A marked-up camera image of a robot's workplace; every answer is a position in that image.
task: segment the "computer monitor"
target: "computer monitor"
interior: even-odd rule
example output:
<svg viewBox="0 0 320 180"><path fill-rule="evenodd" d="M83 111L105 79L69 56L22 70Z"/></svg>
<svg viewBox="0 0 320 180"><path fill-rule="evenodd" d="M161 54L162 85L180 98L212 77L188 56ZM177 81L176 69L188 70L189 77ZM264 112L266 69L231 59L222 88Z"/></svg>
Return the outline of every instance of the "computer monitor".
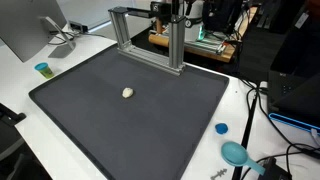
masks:
<svg viewBox="0 0 320 180"><path fill-rule="evenodd" d="M46 17L54 20L56 25ZM22 62L32 58L52 40L54 35L50 31L56 32L56 26L64 27L66 23L55 0L0 1L0 38ZM66 56L70 49L73 50L59 47L55 54Z"/></svg>

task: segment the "blue object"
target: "blue object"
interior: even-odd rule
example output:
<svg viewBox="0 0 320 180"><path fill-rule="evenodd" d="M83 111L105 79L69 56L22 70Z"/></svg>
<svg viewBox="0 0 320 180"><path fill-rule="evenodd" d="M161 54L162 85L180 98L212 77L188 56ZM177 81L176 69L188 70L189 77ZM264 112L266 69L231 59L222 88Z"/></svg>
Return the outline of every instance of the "blue object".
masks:
<svg viewBox="0 0 320 180"><path fill-rule="evenodd" d="M231 166L249 166L251 169L263 175L265 168L254 162L248 155L247 150L235 142L226 142L221 147L222 158Z"/></svg>
<svg viewBox="0 0 320 180"><path fill-rule="evenodd" d="M292 119L292 118L289 118L286 116L282 116L280 114L270 113L269 118L271 120L275 120L275 121L278 121L278 122L281 122L281 123L284 123L284 124L287 124L287 125L290 125L295 128L302 129L302 130L305 130L308 132L311 132L311 129L316 129L316 130L320 131L320 127L313 126L311 124L304 123L302 121Z"/></svg>
<svg viewBox="0 0 320 180"><path fill-rule="evenodd" d="M217 124L216 131L218 134L225 134L226 132L228 132L228 126L224 123Z"/></svg>
<svg viewBox="0 0 320 180"><path fill-rule="evenodd" d="M37 71L41 71L48 67L48 63L40 63L34 67Z"/></svg>

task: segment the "black mat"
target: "black mat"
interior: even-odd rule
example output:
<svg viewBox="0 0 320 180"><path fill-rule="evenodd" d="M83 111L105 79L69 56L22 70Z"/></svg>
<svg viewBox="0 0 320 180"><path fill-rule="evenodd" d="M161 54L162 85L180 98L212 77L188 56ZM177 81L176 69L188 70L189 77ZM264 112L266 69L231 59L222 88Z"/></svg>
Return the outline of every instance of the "black mat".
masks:
<svg viewBox="0 0 320 180"><path fill-rule="evenodd" d="M32 100L109 179L180 179L229 79L181 76L113 46L30 92ZM122 98L122 90L135 93Z"/></svg>

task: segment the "white table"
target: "white table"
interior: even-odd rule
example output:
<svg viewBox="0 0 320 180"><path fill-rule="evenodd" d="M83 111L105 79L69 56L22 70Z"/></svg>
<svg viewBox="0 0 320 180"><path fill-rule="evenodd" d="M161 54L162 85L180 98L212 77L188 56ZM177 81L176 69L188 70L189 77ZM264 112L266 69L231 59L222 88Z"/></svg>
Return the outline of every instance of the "white table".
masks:
<svg viewBox="0 0 320 180"><path fill-rule="evenodd" d="M27 115L16 128L53 179L106 179L28 96L32 89L46 81L34 70L37 63L47 62L58 75L116 42L82 36L76 43L76 49L65 59L49 59L55 46L46 46L26 63L22 63L7 46L0 47L0 102ZM221 179L232 177L234 168L223 161L220 147L229 140L242 141L248 118L245 97L249 88L238 79L229 78L229 86L182 177L184 180L208 180L223 168L228 172ZM217 123L226 123L228 133L218 135L214 127Z"/></svg>
<svg viewBox="0 0 320 180"><path fill-rule="evenodd" d="M261 87L267 87L266 82L262 82ZM261 95L262 107L267 111L267 96ZM303 143L308 144L313 147L317 147L313 141L309 132L294 128L292 126L273 121L274 124L279 128L279 130L293 143ZM272 127L271 123L265 117L265 115L260 110L259 104L257 102L254 119L252 123L252 129L249 137L248 143L248 153L253 160L258 160L267 156L272 156L276 154L283 154L286 152L289 144L282 139L282 137L276 132ZM290 152L296 152L295 148L291 148ZM287 171L286 158L278 157L277 165ZM308 179L316 180L319 179L320 161L311 158L306 155L290 155L289 156L289 167L292 174L293 180ZM251 170L245 179L256 180L258 178L258 173Z"/></svg>

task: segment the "blue plastic spoon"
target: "blue plastic spoon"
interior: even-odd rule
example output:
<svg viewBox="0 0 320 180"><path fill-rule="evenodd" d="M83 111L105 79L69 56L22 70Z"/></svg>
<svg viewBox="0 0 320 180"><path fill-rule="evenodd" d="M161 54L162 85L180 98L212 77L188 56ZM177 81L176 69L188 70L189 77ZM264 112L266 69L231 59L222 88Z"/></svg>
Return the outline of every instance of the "blue plastic spoon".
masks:
<svg viewBox="0 0 320 180"><path fill-rule="evenodd" d="M246 149L235 142L226 142L221 147L222 158L231 166L249 166L251 169L263 175L265 168L254 162L248 155Z"/></svg>

